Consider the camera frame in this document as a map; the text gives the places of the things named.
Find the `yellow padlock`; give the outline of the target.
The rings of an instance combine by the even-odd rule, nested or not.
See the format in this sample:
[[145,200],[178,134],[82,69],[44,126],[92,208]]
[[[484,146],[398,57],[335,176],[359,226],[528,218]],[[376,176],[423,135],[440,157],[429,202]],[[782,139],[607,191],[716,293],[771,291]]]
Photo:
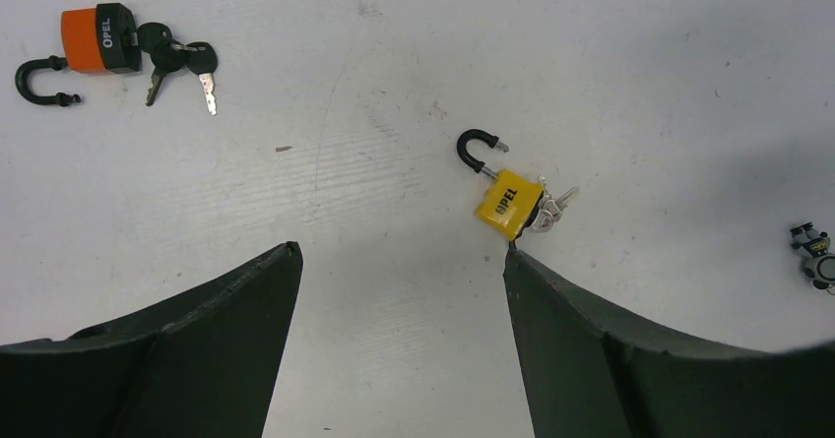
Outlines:
[[458,158],[476,174],[487,176],[491,185],[475,210],[478,219],[499,231],[508,241],[518,239],[532,225],[546,193],[543,182],[529,180],[507,168],[490,169],[468,149],[470,141],[479,141],[491,149],[507,153],[509,147],[498,136],[481,129],[463,132],[456,142]]

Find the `silver keys bunch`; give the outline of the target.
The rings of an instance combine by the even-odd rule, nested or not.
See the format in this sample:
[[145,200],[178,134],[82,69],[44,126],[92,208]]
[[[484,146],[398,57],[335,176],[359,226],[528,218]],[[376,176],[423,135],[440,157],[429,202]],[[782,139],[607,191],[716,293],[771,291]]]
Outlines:
[[544,233],[556,226],[570,201],[579,193],[580,188],[577,186],[572,187],[561,196],[554,197],[548,192],[546,178],[541,174],[538,176],[538,183],[542,186],[543,193],[533,212],[529,229],[534,232]]

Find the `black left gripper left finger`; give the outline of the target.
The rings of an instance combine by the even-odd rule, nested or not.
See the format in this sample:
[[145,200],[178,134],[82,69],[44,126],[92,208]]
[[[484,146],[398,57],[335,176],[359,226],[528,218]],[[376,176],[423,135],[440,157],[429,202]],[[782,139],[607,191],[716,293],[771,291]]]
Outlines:
[[299,291],[299,245],[67,339],[1,348],[5,437],[258,437]]

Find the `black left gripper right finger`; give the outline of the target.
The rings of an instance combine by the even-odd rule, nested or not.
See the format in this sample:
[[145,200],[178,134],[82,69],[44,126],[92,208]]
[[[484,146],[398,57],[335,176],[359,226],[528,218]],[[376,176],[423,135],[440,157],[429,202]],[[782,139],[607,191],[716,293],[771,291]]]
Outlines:
[[765,352],[648,320],[510,248],[503,273],[538,437],[830,437],[834,346]]

